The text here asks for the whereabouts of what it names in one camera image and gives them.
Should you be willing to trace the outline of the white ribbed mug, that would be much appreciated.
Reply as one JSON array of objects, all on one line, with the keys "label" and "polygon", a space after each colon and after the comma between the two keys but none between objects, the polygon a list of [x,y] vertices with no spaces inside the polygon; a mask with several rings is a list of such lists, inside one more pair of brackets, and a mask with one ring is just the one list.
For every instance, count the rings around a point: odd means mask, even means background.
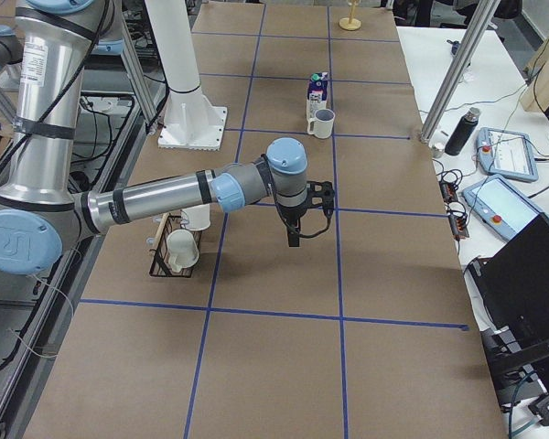
[{"label": "white ribbed mug", "polygon": [[330,109],[316,110],[307,121],[307,133],[318,139],[331,137],[336,114]]}]

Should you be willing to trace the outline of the blue white milk carton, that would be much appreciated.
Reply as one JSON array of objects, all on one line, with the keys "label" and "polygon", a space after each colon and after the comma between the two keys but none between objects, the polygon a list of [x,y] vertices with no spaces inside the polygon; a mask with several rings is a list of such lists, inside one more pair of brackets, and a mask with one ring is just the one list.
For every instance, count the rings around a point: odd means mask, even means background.
[{"label": "blue white milk carton", "polygon": [[326,71],[313,73],[308,80],[306,116],[307,119],[315,117],[317,110],[327,107],[328,99],[328,73]]}]

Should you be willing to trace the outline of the wooden cup tree stand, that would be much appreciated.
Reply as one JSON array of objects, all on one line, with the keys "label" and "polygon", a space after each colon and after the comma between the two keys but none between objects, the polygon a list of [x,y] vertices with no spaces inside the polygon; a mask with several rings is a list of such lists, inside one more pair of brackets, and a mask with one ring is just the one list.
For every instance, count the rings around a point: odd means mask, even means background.
[{"label": "wooden cup tree stand", "polygon": [[356,17],[360,0],[349,0],[349,14],[339,20],[339,27],[347,31],[356,31],[361,28],[361,21]]}]

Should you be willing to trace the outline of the white mug on rack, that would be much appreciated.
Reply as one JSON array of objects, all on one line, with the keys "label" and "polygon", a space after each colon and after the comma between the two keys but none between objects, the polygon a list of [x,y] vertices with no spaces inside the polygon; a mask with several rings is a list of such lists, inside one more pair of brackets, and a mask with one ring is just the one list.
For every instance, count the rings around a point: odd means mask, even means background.
[{"label": "white mug on rack", "polygon": [[189,230],[174,230],[166,239],[168,264],[174,273],[193,267],[199,259],[199,249]]},{"label": "white mug on rack", "polygon": [[210,205],[199,205],[182,209],[180,226],[191,231],[202,231],[210,227]]}]

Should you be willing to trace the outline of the black water bottle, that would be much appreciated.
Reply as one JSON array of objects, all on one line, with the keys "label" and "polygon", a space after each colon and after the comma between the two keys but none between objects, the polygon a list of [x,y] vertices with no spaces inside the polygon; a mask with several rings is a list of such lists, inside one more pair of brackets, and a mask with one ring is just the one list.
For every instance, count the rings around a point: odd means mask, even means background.
[{"label": "black water bottle", "polygon": [[480,115],[481,110],[479,108],[470,107],[468,112],[460,118],[456,128],[447,140],[445,146],[447,155],[456,156],[460,154],[478,125]]}]

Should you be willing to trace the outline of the teach pendant near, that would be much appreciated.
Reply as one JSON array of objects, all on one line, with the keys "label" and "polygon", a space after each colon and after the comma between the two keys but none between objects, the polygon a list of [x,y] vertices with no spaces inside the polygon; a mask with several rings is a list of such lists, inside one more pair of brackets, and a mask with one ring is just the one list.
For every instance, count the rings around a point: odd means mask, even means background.
[{"label": "teach pendant near", "polygon": [[501,175],[466,187],[463,198],[505,241],[514,238],[544,211]]}]

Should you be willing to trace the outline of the teach pendant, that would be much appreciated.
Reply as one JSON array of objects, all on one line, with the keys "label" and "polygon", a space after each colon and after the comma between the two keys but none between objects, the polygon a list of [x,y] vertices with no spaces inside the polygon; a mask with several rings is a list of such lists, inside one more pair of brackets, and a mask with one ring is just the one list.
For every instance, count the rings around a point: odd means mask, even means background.
[{"label": "teach pendant", "polygon": [[489,175],[523,182],[538,180],[533,144],[527,134],[483,127],[476,146],[479,164]]},{"label": "teach pendant", "polygon": [[501,175],[466,187],[463,198],[505,241],[514,238],[544,211]]}]

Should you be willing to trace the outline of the teach pendant far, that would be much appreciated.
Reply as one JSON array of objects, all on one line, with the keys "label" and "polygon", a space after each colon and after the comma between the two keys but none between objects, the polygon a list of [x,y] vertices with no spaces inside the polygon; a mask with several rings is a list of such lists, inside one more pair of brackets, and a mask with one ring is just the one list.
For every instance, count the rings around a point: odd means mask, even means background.
[{"label": "teach pendant far", "polygon": [[523,182],[538,180],[533,144],[527,134],[483,127],[476,146],[479,164],[489,175]]}]

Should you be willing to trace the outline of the black monitor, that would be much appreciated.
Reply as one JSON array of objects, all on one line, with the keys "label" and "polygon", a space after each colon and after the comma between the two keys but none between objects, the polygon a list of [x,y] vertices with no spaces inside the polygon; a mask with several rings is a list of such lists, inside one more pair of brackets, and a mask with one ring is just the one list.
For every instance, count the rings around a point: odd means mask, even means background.
[{"label": "black monitor", "polygon": [[484,332],[494,376],[532,365],[549,393],[549,218],[540,214],[493,257],[469,266],[490,319],[506,334]]}]

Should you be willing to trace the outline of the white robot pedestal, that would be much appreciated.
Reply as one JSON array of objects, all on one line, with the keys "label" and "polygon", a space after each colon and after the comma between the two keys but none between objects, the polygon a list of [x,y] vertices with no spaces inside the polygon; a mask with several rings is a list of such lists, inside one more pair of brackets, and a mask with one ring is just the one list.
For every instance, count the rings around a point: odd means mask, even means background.
[{"label": "white robot pedestal", "polygon": [[145,6],[169,91],[158,144],[218,150],[228,110],[212,105],[201,88],[186,3],[149,0]]}]

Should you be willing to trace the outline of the aluminium frame post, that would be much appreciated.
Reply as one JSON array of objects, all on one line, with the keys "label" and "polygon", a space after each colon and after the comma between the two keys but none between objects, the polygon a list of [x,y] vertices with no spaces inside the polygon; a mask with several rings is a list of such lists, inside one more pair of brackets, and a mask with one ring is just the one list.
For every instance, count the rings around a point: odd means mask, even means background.
[{"label": "aluminium frame post", "polygon": [[427,145],[433,136],[438,123],[440,122],[446,107],[463,76],[463,72],[468,66],[468,63],[471,61],[471,57],[481,41],[481,38],[488,27],[489,22],[493,18],[500,2],[500,0],[479,1],[474,16],[470,20],[464,37],[461,39],[457,54],[453,58],[436,98],[434,99],[428,115],[425,118],[425,122],[420,132],[420,140],[422,143]]}]

